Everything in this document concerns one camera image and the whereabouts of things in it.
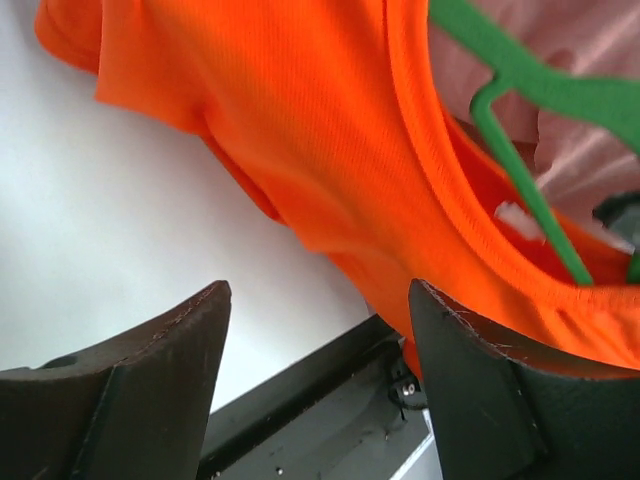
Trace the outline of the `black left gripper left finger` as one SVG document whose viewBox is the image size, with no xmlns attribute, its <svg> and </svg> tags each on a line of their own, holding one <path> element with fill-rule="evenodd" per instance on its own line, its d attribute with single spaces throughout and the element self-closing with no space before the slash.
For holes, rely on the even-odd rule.
<svg viewBox="0 0 640 480">
<path fill-rule="evenodd" d="M 231 311 L 227 282 L 88 348 L 1 374 L 5 479 L 192 479 Z"/>
</svg>

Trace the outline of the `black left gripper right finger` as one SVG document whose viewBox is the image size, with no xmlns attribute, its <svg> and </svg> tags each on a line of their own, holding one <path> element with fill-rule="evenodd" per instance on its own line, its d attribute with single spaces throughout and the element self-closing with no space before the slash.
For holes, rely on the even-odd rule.
<svg viewBox="0 0 640 480">
<path fill-rule="evenodd" d="M 544 345 L 422 280 L 409 304 L 447 479 L 635 479 L 639 374 Z"/>
</svg>

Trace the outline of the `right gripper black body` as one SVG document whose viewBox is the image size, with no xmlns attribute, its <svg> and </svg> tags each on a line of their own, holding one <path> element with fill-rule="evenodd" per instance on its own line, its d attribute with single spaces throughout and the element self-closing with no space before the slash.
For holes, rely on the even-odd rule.
<svg viewBox="0 0 640 480">
<path fill-rule="evenodd" d="M 592 214 L 606 230 L 638 248 L 639 204 L 639 191 L 628 191 L 609 196 L 593 209 Z"/>
</svg>

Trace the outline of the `green plastic hanger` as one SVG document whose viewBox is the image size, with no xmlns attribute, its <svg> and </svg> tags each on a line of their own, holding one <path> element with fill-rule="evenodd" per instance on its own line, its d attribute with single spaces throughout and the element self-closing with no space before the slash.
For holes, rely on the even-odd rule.
<svg viewBox="0 0 640 480">
<path fill-rule="evenodd" d="M 595 270 L 559 223 L 627 254 L 639 279 L 639 5 L 635 1 L 433 1 L 437 84 L 505 169 L 580 285 Z"/>
</svg>

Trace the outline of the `orange t shirt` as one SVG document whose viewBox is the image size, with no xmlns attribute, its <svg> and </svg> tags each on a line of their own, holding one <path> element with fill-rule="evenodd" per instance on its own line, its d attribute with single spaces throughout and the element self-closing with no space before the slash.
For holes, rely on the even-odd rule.
<svg viewBox="0 0 640 480">
<path fill-rule="evenodd" d="M 411 332 L 422 279 L 561 351 L 639 366 L 628 257 L 574 225 L 594 284 L 494 218 L 517 194 L 441 104 L 423 1 L 44 1 L 35 32 L 105 103 L 197 135 L 255 204 Z"/>
</svg>

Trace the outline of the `pink t shirt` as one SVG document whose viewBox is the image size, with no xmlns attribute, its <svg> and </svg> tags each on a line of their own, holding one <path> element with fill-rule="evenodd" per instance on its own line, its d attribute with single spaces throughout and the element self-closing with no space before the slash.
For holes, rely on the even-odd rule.
<svg viewBox="0 0 640 480">
<path fill-rule="evenodd" d="M 636 1 L 478 1 L 478 10 L 540 61 L 576 76 L 639 77 Z M 453 117 L 469 125 L 469 104 L 491 72 L 435 24 L 432 75 Z M 593 226 L 593 209 L 639 187 L 639 160 L 606 130 L 547 112 L 515 93 L 493 105 L 537 186 L 563 215 Z"/>
</svg>

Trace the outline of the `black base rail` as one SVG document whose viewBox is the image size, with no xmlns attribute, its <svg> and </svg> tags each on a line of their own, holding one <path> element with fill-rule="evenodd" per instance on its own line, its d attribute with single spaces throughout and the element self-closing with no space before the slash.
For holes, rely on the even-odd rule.
<svg viewBox="0 0 640 480">
<path fill-rule="evenodd" d="M 210 415 L 199 479 L 390 479 L 429 442 L 377 316 Z"/>
</svg>

